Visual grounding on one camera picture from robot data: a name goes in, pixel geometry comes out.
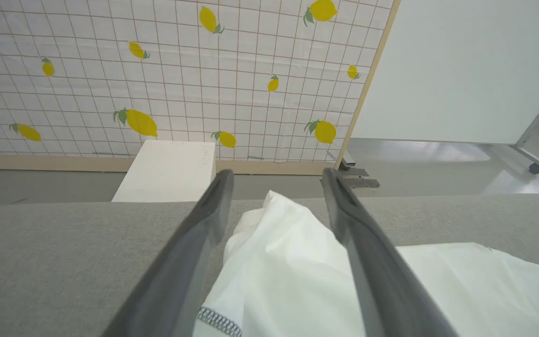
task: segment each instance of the lemon print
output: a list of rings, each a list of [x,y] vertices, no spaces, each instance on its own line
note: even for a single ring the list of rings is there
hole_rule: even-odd
[[[225,147],[234,148],[236,146],[236,138],[228,132],[214,132],[211,134],[212,137],[216,137],[216,140],[220,140],[220,143]]]
[[[157,136],[157,124],[149,115],[145,115],[141,111],[127,110],[126,108],[114,111],[114,122],[116,121],[116,116],[118,116],[118,120],[124,125],[126,125],[126,120],[128,120],[128,125],[143,136]]]
[[[268,83],[268,91],[276,91],[276,89],[278,89],[278,85],[280,85],[280,80],[278,79],[278,76],[272,74],[271,81],[269,81]]]
[[[22,136],[32,141],[41,141],[41,134],[37,130],[24,124],[9,124],[9,129],[14,130],[15,133],[20,133]]]
[[[315,24],[313,18],[317,21],[328,21],[329,19],[332,19],[336,13],[338,13],[338,11],[332,0],[317,0],[316,2],[313,2],[310,7],[307,7],[307,11],[305,12],[305,15],[303,15],[303,23],[305,26],[306,22]]]
[[[130,47],[130,52],[139,59],[148,59],[151,56],[150,53],[143,51],[143,48],[136,42],[130,42],[128,46]]]
[[[357,67],[356,66],[349,66],[349,77],[351,79],[358,79],[359,77],[361,77],[361,74],[359,74],[359,72],[357,72]]]
[[[205,29],[209,30],[214,34],[222,34],[224,28],[219,23],[216,24],[216,15],[211,11],[211,9],[201,6],[201,11],[199,12],[199,20]]]
[[[53,68],[53,64],[51,64],[51,61],[46,57],[41,57],[41,62],[43,62],[43,73],[45,76],[50,77],[55,74],[55,68]]]
[[[320,120],[308,122],[304,130],[307,128],[309,128],[309,134],[315,131],[315,137],[320,143],[332,144],[336,137],[336,128],[330,122]]]

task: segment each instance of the whiteboard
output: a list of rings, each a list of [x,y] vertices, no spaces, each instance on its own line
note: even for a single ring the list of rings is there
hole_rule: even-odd
[[[515,144],[539,113],[539,0],[402,0],[353,137]]]

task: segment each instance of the grid pattern backdrop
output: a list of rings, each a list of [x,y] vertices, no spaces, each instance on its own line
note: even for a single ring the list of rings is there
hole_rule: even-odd
[[[335,162],[391,5],[0,0],[0,154],[128,157],[160,139]]]

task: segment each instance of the gray floor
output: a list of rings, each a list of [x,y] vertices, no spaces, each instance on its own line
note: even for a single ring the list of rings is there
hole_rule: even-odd
[[[539,128],[526,144],[539,156]],[[539,193],[530,161],[505,146],[352,139],[349,153],[380,188],[361,197],[460,196]],[[110,201],[123,173],[0,171],[0,205]],[[262,199],[268,190],[290,198],[321,198],[317,176],[247,176],[235,179],[234,199]]]

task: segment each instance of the gray fabric surface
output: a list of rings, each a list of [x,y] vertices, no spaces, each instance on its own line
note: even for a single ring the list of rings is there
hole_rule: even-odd
[[[296,200],[324,224],[323,199]],[[539,263],[539,195],[364,198],[396,245],[477,242]],[[245,211],[235,200],[222,250]],[[97,336],[193,203],[0,207],[0,336]]]

